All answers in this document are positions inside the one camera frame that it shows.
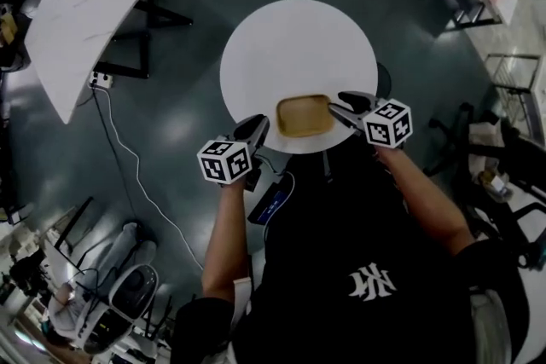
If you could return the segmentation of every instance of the dark floor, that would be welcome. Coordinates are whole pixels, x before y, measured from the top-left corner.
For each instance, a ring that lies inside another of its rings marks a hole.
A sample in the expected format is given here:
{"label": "dark floor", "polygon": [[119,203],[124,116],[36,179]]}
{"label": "dark floor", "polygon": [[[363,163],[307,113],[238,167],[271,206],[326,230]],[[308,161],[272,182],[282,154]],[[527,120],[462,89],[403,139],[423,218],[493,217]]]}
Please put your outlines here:
{"label": "dark floor", "polygon": [[[167,216],[185,232],[203,259],[218,200],[195,158],[201,145],[229,131],[218,69],[229,35],[255,9],[276,0],[160,0],[195,19],[192,28],[154,31],[147,81],[116,78],[113,116],[123,139],[142,157],[142,182]],[[423,166],[434,160],[441,138],[427,128],[431,116],[450,121],[462,101],[478,105],[487,73],[467,36],[442,33],[450,12],[440,0],[319,0],[351,16],[364,30],[378,61],[391,72],[392,96],[411,105],[415,134],[407,150]],[[84,91],[82,100],[87,95]],[[45,228],[63,211],[92,195],[105,211],[89,240],[98,241],[131,218],[131,209],[91,101],[64,125],[31,70],[9,75],[12,142],[20,199],[36,205],[29,223]],[[106,102],[101,96],[103,108]],[[119,150],[129,175],[137,215],[159,242],[155,266],[175,297],[175,307],[199,290],[199,270],[180,237],[142,196],[135,160]],[[266,152],[280,164],[288,157]],[[254,205],[269,178],[263,178]],[[261,229],[249,226],[250,250]]]}

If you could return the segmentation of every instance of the round white table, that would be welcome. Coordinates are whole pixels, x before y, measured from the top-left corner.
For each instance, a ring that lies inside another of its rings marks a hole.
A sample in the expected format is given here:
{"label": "round white table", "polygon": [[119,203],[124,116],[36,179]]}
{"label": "round white table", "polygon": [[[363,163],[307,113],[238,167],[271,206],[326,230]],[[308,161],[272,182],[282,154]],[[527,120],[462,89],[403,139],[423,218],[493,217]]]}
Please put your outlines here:
{"label": "round white table", "polygon": [[220,85],[235,122],[263,114],[265,146],[285,153],[314,153],[346,140],[352,130],[335,122],[319,136],[288,138],[277,127],[279,101],[300,95],[377,91],[377,64],[364,32],[347,15],[313,0],[282,0],[250,14],[233,32],[220,66]]}

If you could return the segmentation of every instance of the metal rack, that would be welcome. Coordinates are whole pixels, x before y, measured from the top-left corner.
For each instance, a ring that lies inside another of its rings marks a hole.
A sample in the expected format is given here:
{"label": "metal rack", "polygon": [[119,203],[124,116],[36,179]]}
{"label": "metal rack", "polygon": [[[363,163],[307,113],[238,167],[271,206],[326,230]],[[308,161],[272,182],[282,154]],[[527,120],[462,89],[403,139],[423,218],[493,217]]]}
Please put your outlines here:
{"label": "metal rack", "polygon": [[540,55],[490,54],[485,64],[498,60],[492,70],[492,82],[497,88],[502,107],[510,124],[541,146],[545,145],[540,108],[533,94],[543,66]]}

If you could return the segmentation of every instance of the black chair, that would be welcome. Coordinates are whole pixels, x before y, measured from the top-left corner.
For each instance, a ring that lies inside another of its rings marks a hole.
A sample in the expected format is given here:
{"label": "black chair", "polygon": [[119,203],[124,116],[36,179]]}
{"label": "black chair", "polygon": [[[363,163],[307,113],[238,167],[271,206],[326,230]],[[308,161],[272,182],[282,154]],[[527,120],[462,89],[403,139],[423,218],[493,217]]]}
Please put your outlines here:
{"label": "black chair", "polygon": [[[483,233],[490,238],[505,241],[522,268],[541,270],[546,263],[546,230],[535,241],[530,242],[518,221],[532,211],[541,211],[546,215],[546,206],[535,202],[512,211],[508,204],[496,202],[481,186],[473,183],[468,171],[468,155],[471,153],[500,159],[499,170],[507,172],[515,186],[546,204],[546,197],[541,193],[546,192],[546,181],[543,178],[546,151],[521,137],[517,129],[505,123],[502,123],[505,147],[472,145],[468,142],[468,129],[473,123],[473,107],[463,103],[460,109],[461,115],[466,115],[461,135],[458,135],[457,129],[450,130],[435,118],[430,120],[431,128],[444,133],[450,152],[434,167],[425,169],[424,173],[434,176],[452,165],[458,165],[453,181],[456,203],[466,213],[473,233],[476,236]],[[485,112],[479,121],[495,124],[498,120],[495,114]],[[476,209],[483,211],[497,228],[483,220]]]}

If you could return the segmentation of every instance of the ny logo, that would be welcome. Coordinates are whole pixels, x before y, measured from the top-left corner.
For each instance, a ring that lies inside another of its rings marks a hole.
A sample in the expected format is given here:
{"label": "ny logo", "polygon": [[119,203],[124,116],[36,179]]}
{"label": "ny logo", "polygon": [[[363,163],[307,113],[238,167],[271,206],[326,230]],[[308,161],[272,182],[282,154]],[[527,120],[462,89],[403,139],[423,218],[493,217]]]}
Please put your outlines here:
{"label": "ny logo", "polygon": [[350,276],[355,281],[355,291],[349,294],[350,297],[361,298],[366,294],[367,296],[363,301],[368,301],[374,300],[377,296],[380,298],[390,296],[391,293],[385,287],[388,287],[392,292],[396,291],[389,279],[388,272],[385,270],[380,272],[375,263],[371,263],[368,267],[361,267],[357,272],[351,273]]}

